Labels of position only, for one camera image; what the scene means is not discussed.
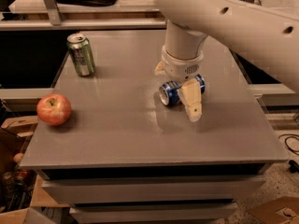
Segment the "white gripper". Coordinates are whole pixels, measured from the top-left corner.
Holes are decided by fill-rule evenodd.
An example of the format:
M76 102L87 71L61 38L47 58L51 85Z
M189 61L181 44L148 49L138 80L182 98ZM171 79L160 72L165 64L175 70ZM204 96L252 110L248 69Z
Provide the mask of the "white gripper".
M186 113L191 122L198 121L202 116L202 94L199 82L193 78L199 73L200 64L203 61L204 53L199 52L196 58L181 60L174 58L167 53L165 47L162 48L162 59L154 69L156 76L167 74L172 80L184 81L178 89L178 97L184 104Z

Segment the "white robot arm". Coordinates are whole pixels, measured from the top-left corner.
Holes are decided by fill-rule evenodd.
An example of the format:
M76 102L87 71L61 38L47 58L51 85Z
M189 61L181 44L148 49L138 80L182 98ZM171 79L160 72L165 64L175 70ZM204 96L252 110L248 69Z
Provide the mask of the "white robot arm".
M180 84L175 92L190 121L202 116L196 75L207 36L299 92L297 17L240 0L156 0L156 6L167 24L162 59L155 72Z

